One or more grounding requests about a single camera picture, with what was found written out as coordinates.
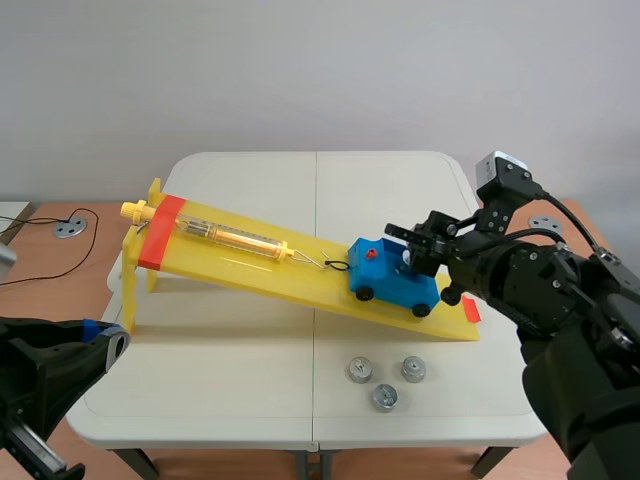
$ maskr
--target toy car wheel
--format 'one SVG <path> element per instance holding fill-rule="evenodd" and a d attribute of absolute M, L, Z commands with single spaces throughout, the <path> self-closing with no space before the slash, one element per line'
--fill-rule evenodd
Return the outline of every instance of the toy car wheel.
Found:
<path fill-rule="evenodd" d="M 368 302 L 373 299 L 373 288 L 371 287 L 360 287 L 356 290 L 356 298 L 361 302 Z"/>
<path fill-rule="evenodd" d="M 419 303 L 418 305 L 414 305 L 411 311 L 415 317 L 423 318 L 431 313 L 431 308 L 429 308 L 429 305 Z"/>

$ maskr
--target red tape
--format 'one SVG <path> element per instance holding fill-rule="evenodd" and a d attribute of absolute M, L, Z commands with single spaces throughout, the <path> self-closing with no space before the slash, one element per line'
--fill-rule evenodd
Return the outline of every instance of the red tape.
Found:
<path fill-rule="evenodd" d="M 160 270 L 164 252 L 169 243 L 171 231 L 176 223 L 176 217 L 184 205 L 184 198 L 167 195 L 160 202 L 156 213 L 149 222 L 149 233 L 142 245 L 138 258 L 138 265 L 151 270 Z"/>
<path fill-rule="evenodd" d="M 464 313 L 467 316 L 467 321 L 469 321 L 469 323 L 480 323 L 482 321 L 475 300 L 463 295 L 462 306 L 464 307 Z"/>

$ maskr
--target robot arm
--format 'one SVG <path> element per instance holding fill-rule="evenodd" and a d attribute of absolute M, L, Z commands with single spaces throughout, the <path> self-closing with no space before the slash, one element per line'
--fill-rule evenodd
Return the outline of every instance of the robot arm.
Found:
<path fill-rule="evenodd" d="M 129 338 L 110 323 L 0 318 L 0 449 L 34 478 L 83 478 L 84 465 L 67 469 L 45 440 Z"/>
<path fill-rule="evenodd" d="M 434 276 L 448 267 L 445 303 L 470 292 L 516 323 L 526 395 L 571 461 L 570 479 L 633 478 L 640 469 L 640 280 L 520 162 L 494 152 L 478 172 L 484 207 L 471 218 L 431 212 L 413 230 L 389 224 L 386 233 L 407 241 L 414 272 Z M 534 199 L 561 207 L 592 246 L 588 259 L 555 232 L 505 234 L 515 210 Z M 555 243 L 518 240 L 530 235 Z"/>

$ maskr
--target round metal weight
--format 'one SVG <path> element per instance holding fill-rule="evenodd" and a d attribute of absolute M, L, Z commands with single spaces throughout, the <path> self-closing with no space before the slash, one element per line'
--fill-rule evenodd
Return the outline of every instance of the round metal weight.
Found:
<path fill-rule="evenodd" d="M 367 383 L 372 373 L 373 366 L 365 357 L 356 357 L 349 363 L 349 377 L 356 383 Z"/>
<path fill-rule="evenodd" d="M 87 228 L 87 219 L 80 216 L 73 216 L 68 222 L 56 223 L 53 227 L 53 234 L 58 238 L 75 237 Z"/>
<path fill-rule="evenodd" d="M 381 383 L 373 389 L 373 404 L 381 412 L 390 412 L 398 403 L 398 392 L 391 385 Z"/>
<path fill-rule="evenodd" d="M 421 382 L 426 371 L 427 367 L 420 357 L 407 357 L 402 362 L 402 376 L 407 382 Z"/>

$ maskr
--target toy car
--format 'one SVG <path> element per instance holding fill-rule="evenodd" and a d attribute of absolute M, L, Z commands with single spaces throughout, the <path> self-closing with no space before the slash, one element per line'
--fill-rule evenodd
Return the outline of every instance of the toy car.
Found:
<path fill-rule="evenodd" d="M 363 302 L 377 298 L 426 317 L 440 301 L 438 287 L 433 278 L 409 270 L 403 259 L 406 250 L 386 238 L 359 238 L 349 249 L 349 290 Z"/>

